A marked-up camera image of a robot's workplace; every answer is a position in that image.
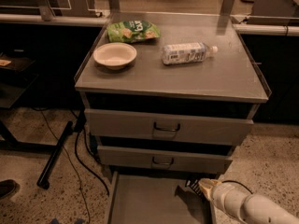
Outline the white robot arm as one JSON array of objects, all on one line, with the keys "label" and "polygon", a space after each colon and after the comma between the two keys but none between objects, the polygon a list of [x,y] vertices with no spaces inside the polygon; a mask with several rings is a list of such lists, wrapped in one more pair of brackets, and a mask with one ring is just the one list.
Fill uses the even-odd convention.
[{"label": "white robot arm", "polygon": [[229,183],[202,178],[199,189],[227,216],[241,224],[299,224],[299,218],[260,194],[246,194]]}]

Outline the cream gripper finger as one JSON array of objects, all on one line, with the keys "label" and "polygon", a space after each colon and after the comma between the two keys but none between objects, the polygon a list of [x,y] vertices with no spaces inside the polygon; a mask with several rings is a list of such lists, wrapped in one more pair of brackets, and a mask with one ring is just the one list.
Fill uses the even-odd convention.
[{"label": "cream gripper finger", "polygon": [[220,183],[219,180],[209,178],[202,178],[198,182],[200,190],[208,200],[211,199],[212,190]]}]

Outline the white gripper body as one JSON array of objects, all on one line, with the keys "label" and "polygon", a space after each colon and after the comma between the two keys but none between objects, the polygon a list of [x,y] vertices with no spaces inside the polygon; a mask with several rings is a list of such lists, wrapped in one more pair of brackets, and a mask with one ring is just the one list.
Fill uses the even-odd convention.
[{"label": "white gripper body", "polygon": [[211,191],[211,202],[229,216],[239,216],[247,194],[228,183],[217,184]]}]

